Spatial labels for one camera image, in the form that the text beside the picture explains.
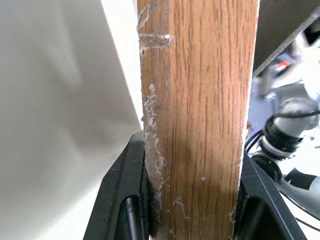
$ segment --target black cable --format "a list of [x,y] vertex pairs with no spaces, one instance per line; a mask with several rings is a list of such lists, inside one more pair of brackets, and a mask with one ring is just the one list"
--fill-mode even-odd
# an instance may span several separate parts
[[253,134],[244,144],[244,149],[247,149],[248,145],[252,142],[253,139],[255,139],[259,134],[263,132],[262,129],[257,131],[255,134]]
[[309,214],[310,216],[312,216],[313,218],[317,219],[318,221],[320,221],[320,218],[310,212],[308,212],[307,210],[305,210],[304,208],[302,208],[301,206],[299,206],[297,203],[295,203],[290,197],[288,197],[283,191],[281,191],[280,189],[278,189],[279,192],[285,196],[286,199],[288,199],[291,203],[293,203],[297,208],[299,208],[300,210],[304,211],[306,214]]
[[255,140],[252,141],[252,143],[250,144],[250,146],[248,146],[248,148],[246,149],[246,152],[249,153],[250,149],[252,149],[252,147],[258,142],[258,140],[264,135],[263,132],[261,132],[256,138]]
[[298,119],[298,118],[306,118],[320,115],[320,110],[313,111],[309,113],[295,114],[295,113],[276,113],[273,115],[274,118],[286,118],[286,119]]
[[312,225],[310,225],[309,223],[307,223],[307,222],[305,222],[305,221],[302,221],[301,219],[299,219],[299,218],[297,218],[297,217],[296,217],[295,219],[296,219],[298,222],[306,225],[307,227],[309,227],[309,228],[311,228],[311,229],[313,229],[313,230],[316,230],[316,231],[320,232],[320,229],[319,229],[319,228],[317,228],[317,227],[315,227],[315,226],[312,226]]

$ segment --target chipped edge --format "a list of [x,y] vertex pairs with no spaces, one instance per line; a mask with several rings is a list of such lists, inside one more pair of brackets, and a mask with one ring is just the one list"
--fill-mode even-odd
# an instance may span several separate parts
[[[259,9],[260,9],[260,1],[257,2],[257,9],[256,9],[256,16],[257,18],[259,17]],[[257,33],[257,28],[258,28],[258,21],[255,23],[255,33]],[[253,45],[256,45],[256,40],[257,36],[256,34],[254,35],[253,38]],[[240,191],[240,182],[241,182],[241,172],[242,172],[242,165],[243,165],[243,159],[244,159],[244,145],[246,142],[246,135],[247,135],[247,122],[248,122],[248,116],[249,116],[249,105],[250,105],[250,91],[251,91],[251,84],[252,84],[252,77],[253,77],[253,67],[254,67],[254,53],[252,53],[251,56],[251,70],[250,70],[250,75],[248,79],[248,89],[247,89],[247,100],[246,100],[246,106],[245,106],[245,118],[244,118],[244,123],[243,123],[243,129],[242,129],[242,151],[241,151],[241,156],[239,159],[239,163],[237,164],[237,167],[239,168],[239,177],[238,177],[238,183],[237,183],[237,192],[236,192],[236,204],[233,207],[233,211],[228,215],[230,223],[232,224],[232,235],[229,236],[228,238],[230,240],[234,239],[235,236],[235,224],[236,224],[236,215],[237,215],[237,205],[238,205],[238,198],[239,198],[239,191]]]
[[[162,156],[160,151],[160,139],[158,138],[158,126],[155,121],[155,116],[157,114],[154,111],[154,106],[157,104],[160,96],[156,95],[155,86],[150,84],[149,90],[151,91],[151,95],[144,96],[145,102],[143,104],[143,112],[144,112],[144,138],[145,138],[145,151],[152,152],[153,150],[157,154],[157,159],[155,163],[155,177],[157,178],[158,185],[153,186],[153,201],[151,204],[154,204],[153,211],[157,214],[157,218],[160,222],[160,213],[163,208],[162,206],[162,188],[165,184],[165,180],[163,177],[163,168],[167,166],[165,158]],[[150,173],[152,171],[150,166],[150,161],[153,159],[146,158],[146,169]]]

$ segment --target white surface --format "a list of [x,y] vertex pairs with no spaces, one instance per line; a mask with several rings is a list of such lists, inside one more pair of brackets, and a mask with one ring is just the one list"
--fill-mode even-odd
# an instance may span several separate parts
[[132,0],[101,0],[139,120],[143,117],[137,5]]
[[[296,218],[304,221],[305,223],[320,229],[320,221],[317,220],[316,218],[312,217],[311,215],[305,213],[303,210],[298,208],[296,205],[294,205],[290,200],[288,200],[285,196],[281,195],[283,200],[285,201],[286,205],[290,209],[291,213],[293,216]],[[307,225],[297,222],[302,229],[304,235],[308,240],[318,240],[320,239],[320,232],[308,227]]]
[[0,239],[81,239],[140,129],[130,74],[99,0],[4,0],[0,30]]

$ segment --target black plastic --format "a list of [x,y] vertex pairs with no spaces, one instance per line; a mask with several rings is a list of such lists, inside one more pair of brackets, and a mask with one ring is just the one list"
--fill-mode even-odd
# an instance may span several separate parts
[[255,154],[252,160],[266,173],[274,182],[280,182],[282,173],[279,166],[268,156]]
[[306,240],[273,180],[244,153],[235,240]]
[[144,134],[132,136],[104,176],[84,240],[148,240],[148,177]]
[[302,173],[294,168],[288,173],[287,176],[285,176],[284,180],[287,182],[290,181],[290,185],[296,188],[309,190],[316,177],[317,176],[315,175]]
[[258,16],[253,78],[320,16],[320,1],[261,0]]

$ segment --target wood grain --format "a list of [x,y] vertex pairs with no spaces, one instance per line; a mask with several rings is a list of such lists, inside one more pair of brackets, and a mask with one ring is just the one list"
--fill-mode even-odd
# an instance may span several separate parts
[[258,0],[138,0],[155,239],[233,234]]

